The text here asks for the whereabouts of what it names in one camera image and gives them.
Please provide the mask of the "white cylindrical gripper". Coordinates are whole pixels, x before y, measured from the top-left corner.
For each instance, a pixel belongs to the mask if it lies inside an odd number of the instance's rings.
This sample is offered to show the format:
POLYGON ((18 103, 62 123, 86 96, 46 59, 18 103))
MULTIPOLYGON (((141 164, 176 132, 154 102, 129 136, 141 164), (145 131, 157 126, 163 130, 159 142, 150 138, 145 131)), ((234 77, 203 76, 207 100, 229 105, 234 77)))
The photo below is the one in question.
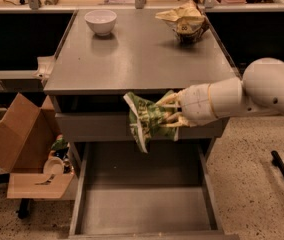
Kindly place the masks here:
POLYGON ((166 113, 161 127, 195 127, 217 120, 212 110, 209 84, 192 85, 178 93, 170 93, 156 102, 164 108, 179 108, 181 112, 166 113))

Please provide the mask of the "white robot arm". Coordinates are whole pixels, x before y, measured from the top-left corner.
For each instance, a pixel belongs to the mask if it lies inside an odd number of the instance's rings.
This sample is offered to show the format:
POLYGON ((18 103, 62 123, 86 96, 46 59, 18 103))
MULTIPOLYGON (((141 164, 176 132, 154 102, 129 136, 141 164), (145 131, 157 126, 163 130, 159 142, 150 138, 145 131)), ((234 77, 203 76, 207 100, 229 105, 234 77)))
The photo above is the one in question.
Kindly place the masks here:
POLYGON ((240 78, 192 85, 157 104, 178 109, 166 119, 168 127, 202 126, 229 117, 284 115, 284 62, 258 59, 240 78))

